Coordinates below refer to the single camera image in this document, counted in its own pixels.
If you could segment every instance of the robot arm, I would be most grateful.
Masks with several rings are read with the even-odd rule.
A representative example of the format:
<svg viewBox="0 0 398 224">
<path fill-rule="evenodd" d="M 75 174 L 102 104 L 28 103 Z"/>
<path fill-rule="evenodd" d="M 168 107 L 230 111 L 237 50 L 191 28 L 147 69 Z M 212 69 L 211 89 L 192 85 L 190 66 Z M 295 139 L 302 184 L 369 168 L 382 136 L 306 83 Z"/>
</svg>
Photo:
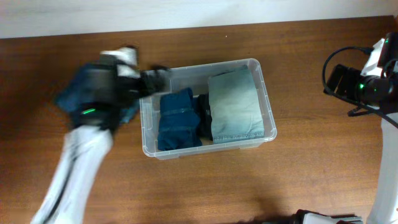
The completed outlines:
<svg viewBox="0 0 398 224">
<path fill-rule="evenodd" d="M 398 121 L 398 113 L 389 114 Z M 398 129 L 382 119 L 383 151 L 376 200 L 368 224 L 398 223 Z"/>
<path fill-rule="evenodd" d="M 130 120 L 139 98 L 163 90 L 165 77 L 139 73 L 136 49 L 103 52 L 83 66 L 57 98 L 69 113 L 73 130 L 65 136 L 63 152 L 44 202 L 31 224 L 79 224 L 95 175 L 113 144 L 119 124 Z"/>
</svg>

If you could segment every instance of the wooden table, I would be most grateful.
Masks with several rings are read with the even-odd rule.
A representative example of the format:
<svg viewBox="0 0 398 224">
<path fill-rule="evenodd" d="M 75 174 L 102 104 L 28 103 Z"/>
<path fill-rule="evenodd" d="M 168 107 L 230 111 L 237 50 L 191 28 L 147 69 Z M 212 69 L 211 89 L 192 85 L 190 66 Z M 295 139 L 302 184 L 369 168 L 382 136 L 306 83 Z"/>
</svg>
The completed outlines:
<svg viewBox="0 0 398 224">
<path fill-rule="evenodd" d="M 322 93 L 321 69 L 332 51 L 372 46 L 394 30 L 393 17 L 371 17 L 0 40 L 0 223 L 28 223 L 42 203 L 68 131 L 56 93 L 80 65 L 124 44 L 140 48 L 143 69 L 258 59 L 278 136 L 255 149 L 159 161 L 142 152 L 136 118 L 98 172 L 85 223 L 233 223 L 300 208 L 366 218 L 381 119 L 347 117 L 353 106 Z M 344 52 L 329 72 L 366 60 Z"/>
</svg>

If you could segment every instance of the folded light blue jeans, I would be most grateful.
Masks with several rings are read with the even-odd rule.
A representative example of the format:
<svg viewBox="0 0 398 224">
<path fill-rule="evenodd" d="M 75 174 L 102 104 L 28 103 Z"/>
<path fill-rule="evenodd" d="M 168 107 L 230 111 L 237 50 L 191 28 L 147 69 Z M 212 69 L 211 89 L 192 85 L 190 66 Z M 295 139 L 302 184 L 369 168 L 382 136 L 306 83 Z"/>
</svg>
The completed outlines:
<svg viewBox="0 0 398 224">
<path fill-rule="evenodd" d="M 247 66 L 211 77 L 209 104 L 215 144 L 264 137 L 257 89 Z"/>
</svg>

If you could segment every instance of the plastic storage container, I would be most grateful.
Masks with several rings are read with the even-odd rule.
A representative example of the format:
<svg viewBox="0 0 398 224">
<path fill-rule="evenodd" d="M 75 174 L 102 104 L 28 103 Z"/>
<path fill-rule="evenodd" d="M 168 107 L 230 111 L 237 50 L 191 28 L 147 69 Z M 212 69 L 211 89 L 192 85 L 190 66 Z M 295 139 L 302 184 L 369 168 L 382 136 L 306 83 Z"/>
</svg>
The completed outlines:
<svg viewBox="0 0 398 224">
<path fill-rule="evenodd" d="M 176 92 L 190 87 L 193 95 L 208 93 L 208 79 L 232 68 L 247 65 L 253 75 L 254 83 L 257 88 L 259 104 L 264 122 L 265 135 L 263 138 L 229 142 L 224 144 L 212 144 L 202 141 L 203 146 L 191 147 L 186 149 L 176 149 L 172 151 L 160 151 L 157 149 L 157 135 L 160 119 L 160 97 L 164 94 Z M 197 65 L 182 68 L 173 68 L 165 92 L 152 95 L 140 100 L 141 108 L 141 129 L 142 129 L 142 149 L 145 155 L 158 159 L 172 159 L 180 156 L 200 154 L 205 152 L 215 152 L 227 149 L 245 149 L 258 147 L 262 143 L 272 141 L 277 135 L 274 117 L 272 116 L 271 106 L 267 95 L 266 86 L 262 77 L 260 63 L 253 58 L 236 60 L 232 62 L 212 63 L 208 65 Z"/>
</svg>

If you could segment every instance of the black cable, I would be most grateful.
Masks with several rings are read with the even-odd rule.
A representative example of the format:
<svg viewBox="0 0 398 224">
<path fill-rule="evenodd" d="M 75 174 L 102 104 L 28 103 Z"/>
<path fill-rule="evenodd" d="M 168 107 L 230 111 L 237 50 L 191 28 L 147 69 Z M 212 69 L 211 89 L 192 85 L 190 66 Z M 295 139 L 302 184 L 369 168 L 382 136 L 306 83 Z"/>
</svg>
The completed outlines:
<svg viewBox="0 0 398 224">
<path fill-rule="evenodd" d="M 323 70 L 322 70 L 322 84 L 323 87 L 325 88 L 326 92 L 331 95 L 334 96 L 340 100 L 343 100 L 344 102 L 347 103 L 351 103 L 352 105 L 357 106 L 358 108 L 364 109 L 364 110 L 368 110 L 369 113 L 374 113 L 379 115 L 381 118 L 385 119 L 386 121 L 388 121 L 390 124 L 392 124 L 393 126 L 395 126 L 396 128 L 398 128 L 398 123 L 396 123 L 393 119 L 391 119 L 390 117 L 388 117 L 387 115 L 385 115 L 383 112 L 381 112 L 380 110 L 375 110 L 374 108 L 364 105 L 362 103 L 358 103 L 356 101 L 344 98 L 338 94 L 336 94 L 334 91 L 332 91 L 328 85 L 326 84 L 326 67 L 328 66 L 329 61 L 338 53 L 344 51 L 344 50 L 360 50 L 362 52 L 364 52 L 367 55 L 370 55 L 370 53 L 373 51 L 372 48 L 367 48 L 367 47 L 343 47 L 342 49 L 336 50 L 335 52 L 333 52 L 328 59 L 326 60 L 325 64 L 323 65 Z"/>
<path fill-rule="evenodd" d="M 386 70 L 387 70 L 388 67 L 391 65 L 391 63 L 392 63 L 392 62 L 395 62 L 395 61 L 397 61 L 396 58 L 391 59 L 390 61 L 388 61 L 388 62 L 383 66 L 383 69 L 381 70 L 381 76 L 382 76 L 383 78 L 387 78 Z"/>
<path fill-rule="evenodd" d="M 362 112 L 357 112 L 357 113 L 350 113 L 350 112 L 348 112 L 348 116 L 349 116 L 349 117 L 362 116 L 362 115 L 369 115 L 369 114 L 373 114 L 373 112 L 371 112 L 371 111 L 362 111 Z"/>
</svg>

